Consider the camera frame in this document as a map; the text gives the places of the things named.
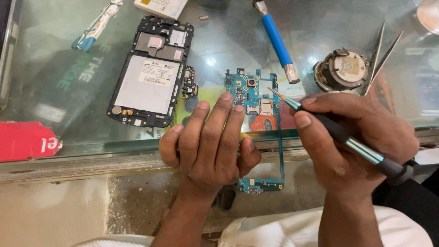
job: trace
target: glass table top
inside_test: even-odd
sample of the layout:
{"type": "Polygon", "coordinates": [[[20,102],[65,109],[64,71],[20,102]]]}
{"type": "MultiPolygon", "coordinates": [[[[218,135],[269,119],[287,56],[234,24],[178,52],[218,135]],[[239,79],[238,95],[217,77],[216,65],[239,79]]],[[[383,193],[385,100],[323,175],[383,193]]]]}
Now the glass table top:
{"type": "MultiPolygon", "coordinates": [[[[0,120],[41,121],[52,127],[63,141],[55,157],[156,150],[158,138],[166,131],[125,125],[106,116],[137,26],[147,12],[125,0],[88,53],[71,49],[108,2],[24,1],[10,100],[0,120]],[[97,66],[85,76],[83,65],[91,62],[97,66]],[[41,105],[56,109],[60,115],[42,115],[38,110],[41,105]]],[[[419,23],[419,2],[266,1],[302,80],[290,85],[251,0],[189,0],[179,21],[195,28],[187,64],[195,67],[200,91],[197,100],[179,98],[173,124],[184,123],[199,100],[215,103],[225,92],[227,69],[244,68],[246,74],[261,69],[262,78],[276,73],[279,91],[293,98],[320,93],[313,66],[342,47],[370,58],[386,20],[381,56],[402,30],[404,34],[378,74],[371,97],[415,127],[439,126],[439,36],[419,23]],[[209,18],[200,20],[205,15],[209,18]]],[[[257,141],[276,139],[269,130],[277,126],[264,125],[264,120],[247,116],[243,135],[257,141]]],[[[282,107],[283,136],[297,138],[294,128],[288,107],[282,107]]]]}

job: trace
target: finger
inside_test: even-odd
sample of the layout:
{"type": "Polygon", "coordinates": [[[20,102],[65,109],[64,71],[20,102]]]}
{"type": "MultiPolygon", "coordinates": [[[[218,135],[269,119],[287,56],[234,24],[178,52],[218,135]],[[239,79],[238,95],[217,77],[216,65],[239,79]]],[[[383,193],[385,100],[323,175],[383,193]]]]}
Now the finger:
{"type": "Polygon", "coordinates": [[[180,163],[180,156],[177,152],[177,144],[183,129],[184,126],[181,124],[170,128],[162,136],[162,138],[160,138],[158,143],[158,151],[160,152],[163,162],[176,169],[178,169],[180,163]]]}
{"type": "Polygon", "coordinates": [[[192,169],[198,153],[200,133],[203,124],[209,114],[210,104],[207,101],[200,101],[189,118],[186,127],[181,133],[178,148],[180,150],[180,169],[188,174],[192,169]]]}
{"type": "Polygon", "coordinates": [[[231,108],[232,95],[223,93],[213,107],[201,131],[199,159],[202,163],[212,165],[215,163],[221,134],[231,108]]]}
{"type": "Polygon", "coordinates": [[[364,117],[375,118],[377,114],[390,115],[378,101],[347,93],[324,94],[315,98],[307,98],[302,101],[302,106],[311,112],[331,112],[356,120],[364,117]]]}
{"type": "Polygon", "coordinates": [[[303,147],[313,160],[315,168],[327,172],[328,175],[343,175],[344,158],[323,124],[305,111],[297,112],[294,119],[303,147]]]}
{"type": "Polygon", "coordinates": [[[219,142],[215,170],[226,174],[228,178],[237,178],[239,175],[236,156],[243,121],[244,107],[237,105],[230,111],[219,142]]]}
{"type": "Polygon", "coordinates": [[[242,139],[239,150],[241,155],[237,159],[237,166],[239,177],[242,178],[261,162],[261,153],[255,148],[250,137],[242,139]]]}
{"type": "Polygon", "coordinates": [[[366,143],[398,163],[411,159],[417,151],[414,128],[376,100],[339,93],[309,98],[302,105],[312,112],[331,112],[354,119],[366,143]]]}

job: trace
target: metal cylindrical part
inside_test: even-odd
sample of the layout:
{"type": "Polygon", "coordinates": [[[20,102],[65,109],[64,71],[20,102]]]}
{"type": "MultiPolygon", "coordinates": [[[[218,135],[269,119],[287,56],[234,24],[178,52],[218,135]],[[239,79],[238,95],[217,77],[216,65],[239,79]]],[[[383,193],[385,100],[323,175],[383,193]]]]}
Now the metal cylindrical part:
{"type": "Polygon", "coordinates": [[[296,84],[300,82],[299,76],[294,70],[293,64],[289,63],[284,66],[285,75],[287,76],[288,82],[290,84],[296,84]]]}
{"type": "Polygon", "coordinates": [[[118,115],[118,114],[120,114],[122,112],[122,108],[120,106],[115,106],[115,107],[113,107],[113,109],[111,109],[111,112],[114,115],[118,115]]]}
{"type": "Polygon", "coordinates": [[[268,15],[268,8],[265,5],[264,1],[254,2],[253,5],[255,6],[255,8],[258,10],[259,14],[262,17],[268,15]]]}
{"type": "Polygon", "coordinates": [[[367,159],[374,165],[379,164],[384,160],[384,156],[370,149],[369,147],[367,147],[366,145],[359,142],[353,137],[349,137],[348,140],[345,142],[345,144],[346,146],[355,150],[357,153],[359,153],[361,156],[363,156],[365,159],[367,159]]]}

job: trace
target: screwdriver handle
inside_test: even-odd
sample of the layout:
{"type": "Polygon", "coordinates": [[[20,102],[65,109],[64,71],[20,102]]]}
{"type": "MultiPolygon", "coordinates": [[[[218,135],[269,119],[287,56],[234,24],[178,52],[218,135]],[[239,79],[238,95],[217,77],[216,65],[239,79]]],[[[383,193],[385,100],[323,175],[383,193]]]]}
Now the screwdriver handle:
{"type": "MultiPolygon", "coordinates": [[[[306,111],[313,114],[325,126],[325,128],[328,130],[329,135],[331,135],[334,140],[345,144],[349,140],[349,138],[351,138],[351,136],[346,133],[342,126],[328,118],[325,114],[312,113],[305,110],[302,106],[300,106],[296,110],[296,112],[298,111],[306,111]]],[[[400,185],[407,179],[409,179],[410,176],[413,174],[413,167],[407,164],[400,165],[386,157],[384,157],[381,162],[375,163],[374,165],[380,170],[382,174],[387,176],[387,182],[391,185],[400,185]]]]}
{"type": "Polygon", "coordinates": [[[328,118],[325,114],[312,113],[308,110],[305,110],[302,106],[300,106],[296,110],[296,112],[298,111],[306,111],[313,114],[320,122],[322,122],[322,124],[325,126],[325,128],[328,130],[329,134],[334,140],[340,143],[345,143],[349,139],[350,135],[346,133],[345,129],[338,123],[328,118]]]}
{"type": "Polygon", "coordinates": [[[407,164],[400,165],[386,157],[375,166],[387,176],[390,185],[400,185],[413,175],[413,167],[407,164]]]}

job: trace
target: white sleeve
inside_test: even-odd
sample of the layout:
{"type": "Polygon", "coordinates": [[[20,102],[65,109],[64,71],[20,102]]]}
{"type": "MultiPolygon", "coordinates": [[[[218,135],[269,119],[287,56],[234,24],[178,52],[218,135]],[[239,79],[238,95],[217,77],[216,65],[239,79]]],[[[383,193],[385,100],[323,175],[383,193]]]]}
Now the white sleeve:
{"type": "MultiPolygon", "coordinates": [[[[432,247],[426,231],[403,213],[374,206],[385,247],[432,247]]],[[[317,247],[323,208],[242,218],[232,222],[221,235],[218,247],[317,247]]]]}

